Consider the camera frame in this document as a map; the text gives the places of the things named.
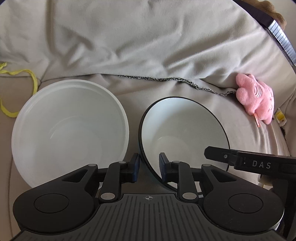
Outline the pink plush toy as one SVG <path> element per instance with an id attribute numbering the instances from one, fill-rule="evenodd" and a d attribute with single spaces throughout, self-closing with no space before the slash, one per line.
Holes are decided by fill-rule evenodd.
<path id="1" fill-rule="evenodd" d="M 250 116 L 269 125 L 273 119 L 274 95 L 270 86 L 257 81 L 252 74 L 238 73 L 236 75 L 236 98 L 244 106 Z"/>

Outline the yellow ribbon loop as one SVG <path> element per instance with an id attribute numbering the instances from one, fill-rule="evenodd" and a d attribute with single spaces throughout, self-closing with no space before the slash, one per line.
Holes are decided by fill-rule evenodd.
<path id="1" fill-rule="evenodd" d="M 1 112 L 16 118 L 24 103 L 35 95 L 40 82 L 30 69 L 10 71 L 7 63 L 1 63 Z"/>

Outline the small yellow white object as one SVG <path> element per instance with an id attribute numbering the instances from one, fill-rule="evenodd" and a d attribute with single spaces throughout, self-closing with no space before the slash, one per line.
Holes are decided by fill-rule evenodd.
<path id="1" fill-rule="evenodd" d="M 277 109 L 277 111 L 274 114 L 274 117 L 280 127 L 284 126 L 287 123 L 287 119 L 280 108 Z"/>

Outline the blue enamel bowl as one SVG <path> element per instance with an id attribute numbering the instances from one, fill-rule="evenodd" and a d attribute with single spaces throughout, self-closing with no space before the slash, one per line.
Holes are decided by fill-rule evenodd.
<path id="1" fill-rule="evenodd" d="M 229 169 L 228 164 L 204 156 L 208 146 L 230 149 L 221 122 L 205 106 L 188 98 L 165 97 L 152 103 L 141 117 L 138 145 L 144 163 L 159 182 L 160 153 L 169 161 L 182 161 L 192 168 L 211 164 Z"/>

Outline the navy blue book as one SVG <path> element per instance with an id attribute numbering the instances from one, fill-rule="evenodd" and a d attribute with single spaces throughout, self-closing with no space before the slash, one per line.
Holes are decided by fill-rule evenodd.
<path id="1" fill-rule="evenodd" d="M 270 36 L 277 43 L 291 66 L 295 67 L 295 50 L 290 43 L 288 37 L 284 33 L 284 30 L 280 27 L 277 21 L 260 9 L 244 2 L 234 1 L 241 8 L 247 11 L 258 23 L 270 34 Z"/>

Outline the beige sofa cover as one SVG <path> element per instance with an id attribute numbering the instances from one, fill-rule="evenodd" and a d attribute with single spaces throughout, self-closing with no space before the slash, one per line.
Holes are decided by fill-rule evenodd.
<path id="1" fill-rule="evenodd" d="M 192 168 L 198 200 L 179 200 L 139 151 L 145 110 L 165 97 L 196 101 L 221 122 L 230 149 L 295 158 L 295 73 L 274 39 L 234 1 L 4 1 L 1 63 L 32 70 L 42 88 L 86 80 L 109 90 L 129 126 L 123 161 L 140 155 L 137 181 L 99 200 L 106 168 L 88 164 L 36 187 L 11 149 L 16 118 L 1 112 L 1 240 L 285 240 L 295 208 L 258 186 L 259 174 Z M 236 75 L 273 90 L 269 125 L 236 98 Z M 287 123 L 280 127 L 280 108 Z"/>

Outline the brown plush toy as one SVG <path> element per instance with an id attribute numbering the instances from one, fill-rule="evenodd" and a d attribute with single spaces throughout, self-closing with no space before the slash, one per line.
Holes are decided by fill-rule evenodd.
<path id="1" fill-rule="evenodd" d="M 280 27 L 285 30 L 287 22 L 285 18 L 276 11 L 274 5 L 269 1 L 258 1 L 258 0 L 250 0 L 245 1 L 246 3 L 251 4 L 255 8 L 265 12 L 269 16 L 271 16 L 276 22 L 280 25 Z"/>

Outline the white plastic tub bowl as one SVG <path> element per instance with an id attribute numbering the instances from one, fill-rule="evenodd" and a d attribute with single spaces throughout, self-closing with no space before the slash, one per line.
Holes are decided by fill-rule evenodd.
<path id="1" fill-rule="evenodd" d="M 129 126 L 119 100 L 86 80 L 63 80 L 34 94 L 13 127 L 18 172 L 36 187 L 88 164 L 106 168 L 124 159 Z"/>

